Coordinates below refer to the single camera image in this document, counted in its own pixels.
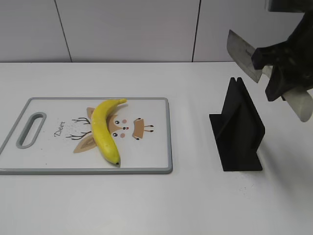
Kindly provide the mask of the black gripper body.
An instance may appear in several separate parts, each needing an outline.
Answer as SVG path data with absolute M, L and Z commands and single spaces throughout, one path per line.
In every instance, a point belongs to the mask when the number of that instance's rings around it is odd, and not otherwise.
M 297 86 L 313 85 L 313 12 L 307 11 L 302 20 L 286 40 L 287 53 L 284 79 L 289 91 Z

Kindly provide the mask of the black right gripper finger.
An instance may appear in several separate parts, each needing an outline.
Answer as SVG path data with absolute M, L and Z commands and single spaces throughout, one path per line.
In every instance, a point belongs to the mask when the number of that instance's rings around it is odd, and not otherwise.
M 293 88 L 292 73 L 282 66 L 275 65 L 265 89 L 268 101 L 272 102 Z

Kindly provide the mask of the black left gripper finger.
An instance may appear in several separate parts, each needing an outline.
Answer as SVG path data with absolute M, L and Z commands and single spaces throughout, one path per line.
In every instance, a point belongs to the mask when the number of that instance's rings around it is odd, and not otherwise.
M 268 47 L 258 47 L 251 57 L 252 64 L 256 70 L 261 70 L 265 66 L 278 66 L 282 69 L 291 71 L 291 51 L 292 45 L 288 41 Z

